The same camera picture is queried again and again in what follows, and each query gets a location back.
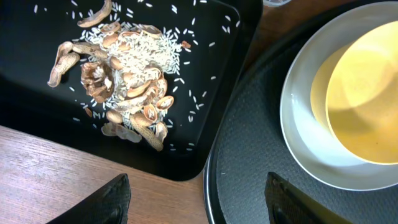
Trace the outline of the yellow bowl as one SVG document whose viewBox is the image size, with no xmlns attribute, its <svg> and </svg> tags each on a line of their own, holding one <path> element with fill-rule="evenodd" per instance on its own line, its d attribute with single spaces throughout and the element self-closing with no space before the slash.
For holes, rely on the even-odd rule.
<svg viewBox="0 0 398 224">
<path fill-rule="evenodd" d="M 333 52 L 310 90 L 315 119 L 348 152 L 397 164 L 397 22 L 370 30 Z"/>
</svg>

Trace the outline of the food scraps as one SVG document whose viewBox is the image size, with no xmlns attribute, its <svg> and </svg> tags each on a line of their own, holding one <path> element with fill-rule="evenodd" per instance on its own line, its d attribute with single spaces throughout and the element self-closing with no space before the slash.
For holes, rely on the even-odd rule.
<svg viewBox="0 0 398 224">
<path fill-rule="evenodd" d="M 103 135 L 190 152 L 210 113 L 241 17 L 219 1 L 67 1 L 34 6 L 58 34 L 45 88 L 66 90 Z"/>
</svg>

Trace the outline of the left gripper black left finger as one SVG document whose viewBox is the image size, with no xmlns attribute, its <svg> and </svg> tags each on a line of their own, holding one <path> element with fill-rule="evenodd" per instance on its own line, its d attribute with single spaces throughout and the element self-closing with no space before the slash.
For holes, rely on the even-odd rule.
<svg viewBox="0 0 398 224">
<path fill-rule="evenodd" d="M 126 224 L 131 201 L 127 174 L 119 174 L 49 224 Z"/>
</svg>

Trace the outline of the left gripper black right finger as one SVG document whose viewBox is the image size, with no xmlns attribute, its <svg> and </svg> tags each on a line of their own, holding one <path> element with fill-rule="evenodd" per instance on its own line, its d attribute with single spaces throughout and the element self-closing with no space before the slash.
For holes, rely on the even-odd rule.
<svg viewBox="0 0 398 224">
<path fill-rule="evenodd" d="M 350 224 L 275 172 L 269 172 L 265 198 L 271 224 Z"/>
</svg>

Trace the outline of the grey-green ceramic plate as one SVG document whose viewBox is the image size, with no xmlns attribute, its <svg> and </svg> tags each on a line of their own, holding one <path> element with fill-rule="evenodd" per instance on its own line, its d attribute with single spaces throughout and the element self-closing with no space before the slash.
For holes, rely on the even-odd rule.
<svg viewBox="0 0 398 224">
<path fill-rule="evenodd" d="M 280 125 L 299 166 L 323 184 L 354 191 L 397 185 L 397 166 L 371 164 L 349 153 L 315 119 L 310 89 L 321 64 L 371 29 L 397 19 L 397 1 L 356 1 L 337 10 L 292 62 L 280 99 Z"/>
</svg>

